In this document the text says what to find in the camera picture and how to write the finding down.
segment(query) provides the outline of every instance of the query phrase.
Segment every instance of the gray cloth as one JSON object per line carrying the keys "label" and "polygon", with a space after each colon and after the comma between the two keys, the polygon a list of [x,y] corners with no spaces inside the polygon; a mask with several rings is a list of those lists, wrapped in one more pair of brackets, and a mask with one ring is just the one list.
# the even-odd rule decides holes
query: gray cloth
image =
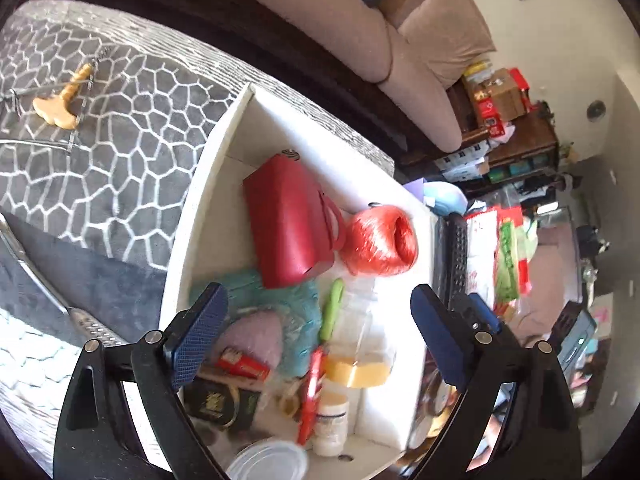
{"label": "gray cloth", "polygon": [[[72,306],[93,314],[131,342],[158,327],[165,272],[104,257],[2,213],[33,263]],[[0,290],[1,306],[12,316],[73,345],[84,342],[4,245],[0,246]]]}

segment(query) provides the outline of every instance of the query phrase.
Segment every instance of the brown sofa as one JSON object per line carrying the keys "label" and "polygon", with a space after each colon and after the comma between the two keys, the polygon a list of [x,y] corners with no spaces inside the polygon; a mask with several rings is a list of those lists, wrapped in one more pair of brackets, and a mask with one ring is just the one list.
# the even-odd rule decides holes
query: brown sofa
{"label": "brown sofa", "polygon": [[473,0],[257,0],[377,85],[439,149],[456,150],[460,127],[446,89],[494,49]]}

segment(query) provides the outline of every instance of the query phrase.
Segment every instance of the metal screw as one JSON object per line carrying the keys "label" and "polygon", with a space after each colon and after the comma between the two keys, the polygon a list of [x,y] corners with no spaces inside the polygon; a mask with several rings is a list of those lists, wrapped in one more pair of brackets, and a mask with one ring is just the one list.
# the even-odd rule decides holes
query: metal screw
{"label": "metal screw", "polygon": [[84,350],[86,352],[95,352],[100,346],[100,342],[97,339],[89,339],[86,343],[84,343]]}
{"label": "metal screw", "polygon": [[488,345],[494,338],[491,337],[491,334],[488,332],[478,332],[476,334],[476,341],[478,341],[481,345]]}
{"label": "metal screw", "polygon": [[149,344],[157,343],[162,339],[162,332],[159,330],[152,330],[145,334],[145,341]]}
{"label": "metal screw", "polygon": [[538,343],[538,350],[540,350],[543,354],[551,354],[551,351],[553,349],[551,348],[551,345],[546,341],[540,341]]}

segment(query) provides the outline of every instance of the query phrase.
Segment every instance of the teal cloth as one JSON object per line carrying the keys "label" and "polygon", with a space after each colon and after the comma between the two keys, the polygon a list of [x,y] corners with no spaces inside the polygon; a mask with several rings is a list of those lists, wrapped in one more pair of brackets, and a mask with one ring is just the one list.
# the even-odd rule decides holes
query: teal cloth
{"label": "teal cloth", "polygon": [[[264,288],[255,269],[240,270],[215,279],[226,288],[228,313],[223,329],[241,317],[273,310],[282,323],[282,359],[277,368],[285,378],[302,377],[309,369],[311,352],[318,346],[322,314],[316,282],[310,280],[287,288]],[[191,287],[193,304],[210,282]]]}

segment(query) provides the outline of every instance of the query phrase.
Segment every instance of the plastic bag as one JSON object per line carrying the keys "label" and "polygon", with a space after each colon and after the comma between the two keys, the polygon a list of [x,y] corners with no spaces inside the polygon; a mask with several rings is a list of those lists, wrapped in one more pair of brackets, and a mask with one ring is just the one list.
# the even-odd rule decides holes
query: plastic bag
{"label": "plastic bag", "polygon": [[347,224],[340,256],[349,272],[395,276],[418,259],[418,240],[404,211],[383,205],[361,211]]}
{"label": "plastic bag", "polygon": [[[255,312],[276,312],[282,324],[283,339],[282,359],[277,371],[284,378],[306,374],[311,352],[318,346],[322,325],[316,283],[311,280],[287,288],[264,288],[256,269],[232,272],[215,281],[224,285],[228,293],[229,307],[222,330]],[[195,301],[208,284],[192,287],[190,299]]]}

